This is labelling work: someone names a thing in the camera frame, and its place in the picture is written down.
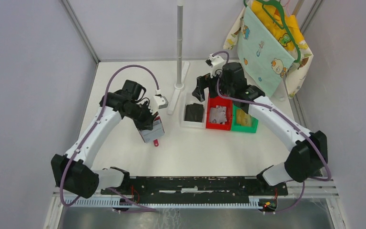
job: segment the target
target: white table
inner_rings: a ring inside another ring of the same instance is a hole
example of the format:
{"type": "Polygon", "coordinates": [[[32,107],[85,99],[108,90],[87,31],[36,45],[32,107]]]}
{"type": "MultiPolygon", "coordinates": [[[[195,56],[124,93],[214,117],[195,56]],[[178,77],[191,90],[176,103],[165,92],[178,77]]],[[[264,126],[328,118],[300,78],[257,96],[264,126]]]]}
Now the white table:
{"type": "MultiPolygon", "coordinates": [[[[171,99],[176,81],[176,61],[101,62],[81,134],[97,112],[110,77],[128,64],[140,64],[149,68],[158,79],[162,95],[171,99]]],[[[193,91],[197,76],[209,71],[210,67],[205,61],[190,61],[185,79],[186,88],[181,97],[184,93],[193,91]]],[[[138,68],[123,70],[113,80],[110,91],[121,89],[126,79],[146,87],[147,97],[154,94],[155,83],[152,77],[138,68]]],[[[253,80],[248,79],[248,82],[254,84],[253,80]]],[[[283,83],[278,91],[284,93],[283,83]]],[[[109,134],[92,169],[119,167],[129,171],[131,176],[255,176],[266,167],[287,159],[289,152],[284,144],[260,122],[256,134],[180,127],[180,109],[181,103],[184,103],[181,97],[173,115],[167,115],[167,109],[160,110],[165,135],[159,139],[158,147],[153,143],[144,143],[133,121],[126,117],[109,134]]],[[[287,98],[279,101],[273,97],[272,101],[293,118],[287,98]]]]}

